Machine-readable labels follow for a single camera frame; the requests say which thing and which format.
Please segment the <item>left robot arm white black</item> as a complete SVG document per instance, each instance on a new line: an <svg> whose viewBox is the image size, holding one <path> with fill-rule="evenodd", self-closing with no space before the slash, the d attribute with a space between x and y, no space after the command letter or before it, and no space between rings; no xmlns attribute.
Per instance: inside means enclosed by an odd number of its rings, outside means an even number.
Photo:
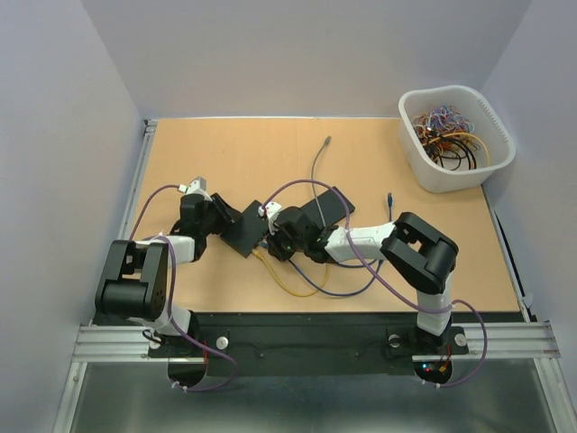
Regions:
<svg viewBox="0 0 577 433"><path fill-rule="evenodd" d="M145 240L111 243L96 289L96 311L150 327L180 355L192 355L200 347L195 313L174 303L168 278L178 264L200 259L210 235L220 235L236 223L241 212L218 194L183 196L179 219L168 235Z"/></svg>

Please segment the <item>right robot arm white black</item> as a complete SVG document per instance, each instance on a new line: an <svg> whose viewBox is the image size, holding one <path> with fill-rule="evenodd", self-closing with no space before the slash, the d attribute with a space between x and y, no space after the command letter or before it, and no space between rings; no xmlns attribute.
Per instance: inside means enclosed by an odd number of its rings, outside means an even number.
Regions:
<svg viewBox="0 0 577 433"><path fill-rule="evenodd" d="M388 262L417 293L417 346L434 352L447 341L452 307L450 284L459 248L420 216L403 212L380 226L321 227L298 207L267 210L268 252L281 262L302 253L315 263L357 259L369 270L372 260Z"/></svg>

